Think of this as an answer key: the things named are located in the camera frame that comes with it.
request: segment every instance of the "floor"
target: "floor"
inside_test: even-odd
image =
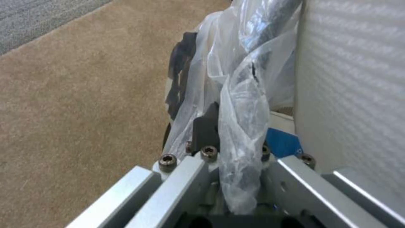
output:
[[[0,0],[0,55],[111,0]]]
[[[168,122],[174,44],[228,0],[116,0],[0,56],[0,224],[61,227],[133,166]]]

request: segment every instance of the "blue label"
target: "blue label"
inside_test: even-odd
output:
[[[269,128],[266,142],[275,157],[281,158],[302,153],[298,137],[284,131]]]

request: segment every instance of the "plastic bag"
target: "plastic bag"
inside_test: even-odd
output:
[[[298,14],[291,16],[299,3],[235,0],[198,28],[185,99],[163,153],[182,159],[193,120],[211,103],[220,103],[220,181],[228,207],[237,214],[256,207],[269,107],[292,104]]]
[[[229,209],[246,214],[256,207],[262,146],[270,126],[268,89],[277,86],[283,64],[295,46],[295,32],[285,33],[250,53],[228,77],[221,91],[220,180]]]

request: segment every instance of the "textured white surface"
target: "textured white surface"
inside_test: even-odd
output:
[[[405,199],[405,1],[308,0],[298,37],[304,151]]]

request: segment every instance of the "hex socket screw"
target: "hex socket screw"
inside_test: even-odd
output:
[[[206,162],[214,162],[218,157],[218,150],[214,146],[205,146],[200,150],[201,158]]]
[[[263,145],[262,147],[262,161],[268,161],[270,159],[270,149],[268,146]]]
[[[172,154],[164,154],[159,159],[159,169],[162,172],[171,172],[177,166],[177,158]]]
[[[309,166],[311,169],[315,169],[316,160],[313,156],[302,153],[298,154],[297,158],[299,158],[305,165]]]

